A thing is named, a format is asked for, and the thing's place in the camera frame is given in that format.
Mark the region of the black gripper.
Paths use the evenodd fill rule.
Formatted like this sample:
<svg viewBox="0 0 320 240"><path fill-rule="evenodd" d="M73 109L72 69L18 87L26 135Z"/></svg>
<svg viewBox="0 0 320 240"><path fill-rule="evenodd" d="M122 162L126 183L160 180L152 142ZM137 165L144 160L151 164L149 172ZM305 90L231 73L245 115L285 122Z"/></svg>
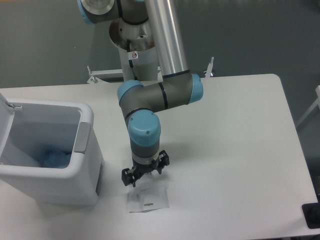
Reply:
<svg viewBox="0 0 320 240"><path fill-rule="evenodd" d="M159 152L158 158L150 159L149 163L139 163L135 159L132 160L133 167L131 169L125 168L121 172L121 180L125 186L132 185L136 187L136 181L144 174L157 171L159 174L165 166L169 165L169 155L165 150Z"/></svg>

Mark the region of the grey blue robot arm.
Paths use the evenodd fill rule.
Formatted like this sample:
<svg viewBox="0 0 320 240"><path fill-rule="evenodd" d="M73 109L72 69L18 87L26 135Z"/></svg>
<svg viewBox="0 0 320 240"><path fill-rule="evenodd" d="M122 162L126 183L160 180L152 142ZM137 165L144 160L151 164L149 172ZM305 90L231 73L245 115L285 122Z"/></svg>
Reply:
<svg viewBox="0 0 320 240"><path fill-rule="evenodd" d="M89 24L109 21L109 36L123 54L124 82L117 90L130 139L132 168L125 168L125 186L144 174L162 172L170 158L160 150L157 112L199 101L201 78L190 72L172 0L80 0Z"/></svg>

